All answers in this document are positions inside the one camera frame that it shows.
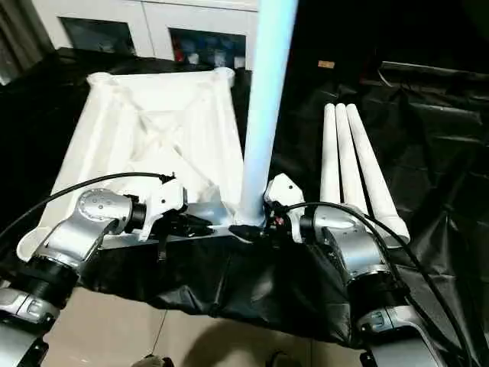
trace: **white tube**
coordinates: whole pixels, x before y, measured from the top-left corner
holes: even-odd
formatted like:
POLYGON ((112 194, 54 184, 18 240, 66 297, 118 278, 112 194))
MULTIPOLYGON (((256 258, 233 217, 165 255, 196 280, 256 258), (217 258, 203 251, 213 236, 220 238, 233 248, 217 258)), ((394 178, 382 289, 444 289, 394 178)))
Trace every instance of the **white tube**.
POLYGON ((367 213, 364 190, 361 186, 355 147, 351 138, 348 116, 343 103, 336 105, 336 131, 338 132, 339 166, 342 172, 342 189, 344 203, 356 206, 362 213, 367 213))
POLYGON ((263 194, 287 69, 298 0, 263 0, 251 84, 241 201, 235 221, 264 224, 263 194))
POLYGON ((339 204, 339 190, 335 105, 329 103, 324 108, 320 200, 339 204))
MULTIPOLYGON (((410 234, 407 230, 406 223, 397 214, 396 207, 394 206, 392 197, 389 193, 389 188, 385 183, 384 175, 382 174, 374 150, 368 140, 368 135, 360 115, 358 114, 357 107, 355 105, 348 105, 346 109, 348 120, 350 122, 351 134, 355 141, 358 160, 364 175, 365 186, 367 187, 374 217, 392 229, 403 240, 408 242, 410 240, 410 234)), ((387 244, 390 245, 390 247, 395 244, 393 241, 389 242, 387 244)))

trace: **white pipe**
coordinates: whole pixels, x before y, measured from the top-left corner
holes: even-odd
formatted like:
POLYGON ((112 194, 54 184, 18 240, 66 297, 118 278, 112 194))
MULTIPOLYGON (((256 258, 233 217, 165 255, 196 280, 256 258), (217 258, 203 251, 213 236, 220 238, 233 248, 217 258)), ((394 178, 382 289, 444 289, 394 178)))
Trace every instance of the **white pipe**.
POLYGON ((340 203, 338 172, 338 141, 336 140, 335 105, 329 103, 324 108, 322 130, 322 169, 320 200, 340 203))
POLYGON ((298 1, 262 0, 260 4, 238 223, 264 224, 263 194, 298 1))
MULTIPOLYGON (((351 134, 355 141, 358 160, 360 161, 361 170, 364 175, 365 186, 367 187, 374 217, 408 242, 410 240, 410 234, 407 230, 406 223, 397 214, 396 207, 389 193, 389 188, 385 183, 384 175, 368 140, 368 135, 358 114, 357 107, 355 105, 348 105, 346 109, 351 134)), ((381 232, 386 237, 389 237, 384 231, 381 232)), ((392 246, 394 244, 392 241, 389 242, 387 243, 388 245, 390 244, 392 246)))
POLYGON ((338 132, 339 166, 342 172, 344 203, 354 205, 362 213, 367 213, 364 190, 361 186, 355 147, 351 138, 348 116, 343 103, 336 105, 336 131, 338 132))

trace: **white frame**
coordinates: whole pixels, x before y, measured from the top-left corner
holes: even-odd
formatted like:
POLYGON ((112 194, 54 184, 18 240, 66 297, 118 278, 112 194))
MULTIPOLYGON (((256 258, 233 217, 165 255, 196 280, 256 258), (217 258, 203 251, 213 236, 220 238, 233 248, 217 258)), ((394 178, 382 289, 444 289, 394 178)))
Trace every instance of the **white frame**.
POLYGON ((164 4, 204 6, 206 8, 258 11, 259 0, 142 0, 143 2, 160 2, 164 4))
POLYGON ((136 54, 154 57, 141 2, 129 0, 32 0, 54 48, 73 48, 58 17, 120 21, 128 24, 136 54))
POLYGON ((143 3, 155 57, 174 60, 169 28, 246 36, 246 69, 253 68, 257 12, 188 5, 143 3))

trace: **curtain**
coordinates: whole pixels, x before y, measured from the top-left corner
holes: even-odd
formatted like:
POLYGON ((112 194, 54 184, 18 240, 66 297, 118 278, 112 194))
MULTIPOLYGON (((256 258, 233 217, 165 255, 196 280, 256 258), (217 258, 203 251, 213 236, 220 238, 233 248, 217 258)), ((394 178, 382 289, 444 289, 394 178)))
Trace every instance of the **curtain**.
POLYGON ((0 83, 5 85, 53 50, 28 0, 0 0, 0 83))

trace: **white plastic tray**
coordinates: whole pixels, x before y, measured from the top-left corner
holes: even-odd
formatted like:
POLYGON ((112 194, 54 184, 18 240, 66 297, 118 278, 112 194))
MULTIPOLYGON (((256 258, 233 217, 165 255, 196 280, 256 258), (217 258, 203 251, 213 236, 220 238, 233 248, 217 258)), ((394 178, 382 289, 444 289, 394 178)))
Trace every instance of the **white plastic tray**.
MULTIPOLYGON (((90 178, 118 172, 173 172, 190 203, 239 203, 243 158, 230 86, 234 72, 113 76, 94 73, 82 115, 63 160, 53 193, 90 178)), ((132 193, 142 200, 160 185, 152 178, 122 178, 97 187, 132 193)), ((86 188, 48 204, 39 227, 67 218, 86 188)), ((28 260, 35 235, 18 246, 28 260)))

